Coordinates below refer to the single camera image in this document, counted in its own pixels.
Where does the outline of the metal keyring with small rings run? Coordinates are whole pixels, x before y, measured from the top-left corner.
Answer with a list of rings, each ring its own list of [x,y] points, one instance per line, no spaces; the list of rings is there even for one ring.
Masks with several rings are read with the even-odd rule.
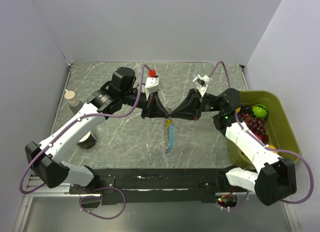
[[[166,126],[167,120],[172,120],[171,116],[164,119],[164,143],[167,148],[169,148],[169,140],[170,140],[170,133],[169,133],[169,127]]]

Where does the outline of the yellow key tag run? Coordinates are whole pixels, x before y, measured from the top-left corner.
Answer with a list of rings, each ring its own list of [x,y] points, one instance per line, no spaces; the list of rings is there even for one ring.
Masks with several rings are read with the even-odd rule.
[[[171,124],[173,124],[173,120],[167,120],[166,126],[169,127]]]

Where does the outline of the light blue key handle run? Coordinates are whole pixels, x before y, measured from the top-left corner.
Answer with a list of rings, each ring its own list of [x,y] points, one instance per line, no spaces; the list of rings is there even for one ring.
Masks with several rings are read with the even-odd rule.
[[[174,145],[174,125],[170,122],[169,125],[169,147],[172,149]]]

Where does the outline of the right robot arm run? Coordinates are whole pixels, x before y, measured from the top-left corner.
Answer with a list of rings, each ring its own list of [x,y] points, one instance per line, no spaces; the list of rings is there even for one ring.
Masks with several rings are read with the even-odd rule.
[[[170,114],[173,118],[198,120],[202,112],[216,111],[215,128],[233,142],[251,161],[255,171],[231,166],[219,173],[218,185],[223,191],[241,187],[254,192],[259,200],[270,206],[297,191],[295,164],[290,158],[282,158],[263,145],[237,115],[241,106],[240,92],[234,88],[214,96],[201,95],[191,89],[184,101]]]

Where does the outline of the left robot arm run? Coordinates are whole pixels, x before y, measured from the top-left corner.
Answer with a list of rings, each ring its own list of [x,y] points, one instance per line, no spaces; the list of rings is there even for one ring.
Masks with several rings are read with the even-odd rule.
[[[161,80],[155,70],[148,70],[148,77],[134,88],[135,71],[128,67],[119,67],[110,81],[95,91],[82,106],[80,111],[54,134],[40,143],[30,142],[25,147],[28,168],[49,188],[65,183],[75,183],[87,193],[95,192],[99,187],[97,176],[88,166],[75,166],[64,162],[71,147],[78,143],[94,127],[108,118],[121,118],[117,112],[123,105],[131,110],[142,110],[142,118],[169,118],[170,114],[162,105],[158,91]]]

